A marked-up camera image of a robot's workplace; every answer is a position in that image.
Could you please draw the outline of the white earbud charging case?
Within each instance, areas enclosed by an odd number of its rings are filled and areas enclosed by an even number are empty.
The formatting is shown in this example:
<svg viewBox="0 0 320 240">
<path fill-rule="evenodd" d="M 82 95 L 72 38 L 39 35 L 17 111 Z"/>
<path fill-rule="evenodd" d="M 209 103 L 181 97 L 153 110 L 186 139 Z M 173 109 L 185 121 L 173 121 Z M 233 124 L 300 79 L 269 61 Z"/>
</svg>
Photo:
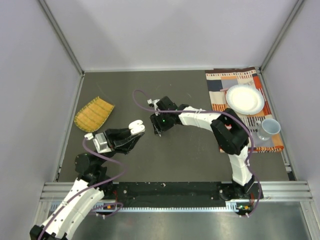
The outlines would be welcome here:
<svg viewBox="0 0 320 240">
<path fill-rule="evenodd" d="M 140 119 L 131 122 L 128 125 L 128 128 L 130 130 L 131 135 L 137 135 L 139 133 L 144 133 L 145 129 L 146 129 L 145 125 L 143 124 L 143 121 Z"/>
</svg>

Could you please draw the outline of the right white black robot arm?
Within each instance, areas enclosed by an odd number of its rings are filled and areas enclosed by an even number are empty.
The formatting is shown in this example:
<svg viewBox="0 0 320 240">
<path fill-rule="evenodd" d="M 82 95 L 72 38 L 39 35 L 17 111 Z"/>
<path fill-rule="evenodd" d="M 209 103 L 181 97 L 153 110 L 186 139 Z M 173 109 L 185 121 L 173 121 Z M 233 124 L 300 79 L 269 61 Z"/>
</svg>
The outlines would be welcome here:
<svg viewBox="0 0 320 240">
<path fill-rule="evenodd" d="M 154 133 L 161 135 L 175 125 L 193 126 L 211 131 L 218 146 L 228 154 L 231 169 L 233 192 L 239 198 L 245 198 L 252 191 L 255 178 L 248 169 L 249 135 L 248 129 L 230 108 L 222 112 L 207 113 L 187 104 L 177 106 L 165 96 L 147 101 L 155 113 L 150 116 Z"/>
</svg>

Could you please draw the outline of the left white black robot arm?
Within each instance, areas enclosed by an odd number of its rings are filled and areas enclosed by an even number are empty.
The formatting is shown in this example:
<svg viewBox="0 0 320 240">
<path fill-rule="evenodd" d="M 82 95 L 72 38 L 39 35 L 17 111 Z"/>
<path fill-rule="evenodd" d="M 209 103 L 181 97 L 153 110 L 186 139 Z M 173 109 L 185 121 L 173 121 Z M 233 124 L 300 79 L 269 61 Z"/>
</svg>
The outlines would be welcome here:
<svg viewBox="0 0 320 240">
<path fill-rule="evenodd" d="M 120 177 L 107 176 L 105 162 L 120 166 L 115 154 L 128 154 L 145 134 L 141 120 L 133 121 L 127 128 L 107 129 L 100 133 L 84 135 L 82 146 L 85 153 L 75 158 L 78 177 L 58 208 L 41 225 L 34 225 L 30 232 L 32 240 L 70 240 L 84 218 L 96 203 L 109 198 L 114 191 L 113 181 Z"/>
</svg>

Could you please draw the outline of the yellow woven mat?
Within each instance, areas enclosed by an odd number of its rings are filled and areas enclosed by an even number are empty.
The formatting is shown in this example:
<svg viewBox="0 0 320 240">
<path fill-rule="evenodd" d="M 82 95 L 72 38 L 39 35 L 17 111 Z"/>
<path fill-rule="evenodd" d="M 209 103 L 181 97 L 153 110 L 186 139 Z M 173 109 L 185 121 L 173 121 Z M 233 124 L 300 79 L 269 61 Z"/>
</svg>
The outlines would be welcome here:
<svg viewBox="0 0 320 240">
<path fill-rule="evenodd" d="M 74 123 L 86 133 L 96 132 L 106 122 L 114 108 L 113 104 L 97 96 L 78 111 Z"/>
</svg>

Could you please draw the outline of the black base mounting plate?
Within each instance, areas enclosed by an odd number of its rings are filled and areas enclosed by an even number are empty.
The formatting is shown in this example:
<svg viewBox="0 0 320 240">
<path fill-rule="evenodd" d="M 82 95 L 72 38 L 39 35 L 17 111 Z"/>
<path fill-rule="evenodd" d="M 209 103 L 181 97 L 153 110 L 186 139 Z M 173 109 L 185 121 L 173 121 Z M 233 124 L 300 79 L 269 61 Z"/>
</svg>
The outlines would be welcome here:
<svg viewBox="0 0 320 240">
<path fill-rule="evenodd" d="M 231 191 L 231 182 L 119 182 L 103 197 L 125 208 L 224 207 L 220 190 Z"/>
</svg>

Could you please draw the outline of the patterned orange placemat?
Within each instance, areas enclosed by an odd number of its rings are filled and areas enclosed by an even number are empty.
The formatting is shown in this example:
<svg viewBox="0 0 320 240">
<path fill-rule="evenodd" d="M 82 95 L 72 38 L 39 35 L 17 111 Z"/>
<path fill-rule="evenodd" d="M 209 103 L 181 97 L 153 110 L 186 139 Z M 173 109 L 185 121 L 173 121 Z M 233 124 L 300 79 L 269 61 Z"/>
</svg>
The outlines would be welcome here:
<svg viewBox="0 0 320 240">
<path fill-rule="evenodd" d="M 210 102 L 214 111 L 224 111 L 229 107 L 226 101 L 226 93 L 229 88 L 236 85 L 249 85 L 259 90 L 263 95 L 265 100 L 264 107 L 262 111 L 254 115 L 244 115 L 241 113 L 237 113 L 237 115 L 246 126 L 253 121 L 273 118 L 262 82 L 254 66 L 247 68 L 215 68 L 213 70 L 206 70 L 205 76 Z M 285 147 L 279 133 L 268 140 L 261 140 L 257 137 L 257 131 L 250 130 L 254 138 L 253 151 L 255 153 L 276 153 L 284 150 Z"/>
</svg>

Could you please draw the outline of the white paper plate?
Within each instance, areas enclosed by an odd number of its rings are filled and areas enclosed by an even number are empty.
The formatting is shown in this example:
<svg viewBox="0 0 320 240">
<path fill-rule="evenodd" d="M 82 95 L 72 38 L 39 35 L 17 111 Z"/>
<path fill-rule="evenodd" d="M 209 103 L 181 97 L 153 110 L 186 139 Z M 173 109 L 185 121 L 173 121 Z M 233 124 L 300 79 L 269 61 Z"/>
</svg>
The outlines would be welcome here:
<svg viewBox="0 0 320 240">
<path fill-rule="evenodd" d="M 226 102 L 234 111 L 243 115 L 255 115 L 263 110 L 265 99 L 255 87 L 239 84 L 226 91 Z"/>
</svg>

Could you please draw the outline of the pale blue cup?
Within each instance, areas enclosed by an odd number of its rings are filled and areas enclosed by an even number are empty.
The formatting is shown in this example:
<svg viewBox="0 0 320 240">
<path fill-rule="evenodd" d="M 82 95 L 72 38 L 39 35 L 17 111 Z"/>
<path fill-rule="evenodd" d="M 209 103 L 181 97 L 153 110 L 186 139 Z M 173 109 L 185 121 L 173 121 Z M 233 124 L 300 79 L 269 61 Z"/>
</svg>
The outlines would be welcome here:
<svg viewBox="0 0 320 240">
<path fill-rule="evenodd" d="M 255 125 L 258 127 L 257 137 L 263 141 L 267 141 L 281 131 L 280 123 L 273 118 L 266 118 L 263 121 L 257 120 Z"/>
</svg>

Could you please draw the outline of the pink handled fork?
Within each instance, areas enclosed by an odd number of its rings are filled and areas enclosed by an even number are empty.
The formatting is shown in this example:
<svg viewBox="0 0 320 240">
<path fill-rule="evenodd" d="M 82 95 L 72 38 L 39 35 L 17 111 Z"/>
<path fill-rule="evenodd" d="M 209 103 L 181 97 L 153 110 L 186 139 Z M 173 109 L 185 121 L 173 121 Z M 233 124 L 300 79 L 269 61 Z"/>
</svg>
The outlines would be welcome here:
<svg viewBox="0 0 320 240">
<path fill-rule="evenodd" d="M 247 125 L 247 128 L 248 128 L 250 131 L 256 131 L 256 130 L 258 130 L 258 128 L 260 127 L 261 123 L 262 123 L 262 122 L 261 122 L 260 120 L 253 121 L 253 122 L 249 122 L 248 125 Z"/>
</svg>

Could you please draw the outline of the aluminium front rail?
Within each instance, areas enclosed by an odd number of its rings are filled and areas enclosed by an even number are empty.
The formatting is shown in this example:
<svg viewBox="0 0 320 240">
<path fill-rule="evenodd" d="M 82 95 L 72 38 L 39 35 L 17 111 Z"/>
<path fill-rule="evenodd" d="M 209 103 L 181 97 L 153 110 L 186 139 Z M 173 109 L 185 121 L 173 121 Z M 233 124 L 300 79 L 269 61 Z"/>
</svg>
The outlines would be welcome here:
<svg viewBox="0 0 320 240">
<path fill-rule="evenodd" d="M 40 195 L 41 202 L 62 201 L 73 182 L 46 182 Z M 306 181 L 262 181 L 263 202 L 310 202 L 313 196 Z"/>
</svg>

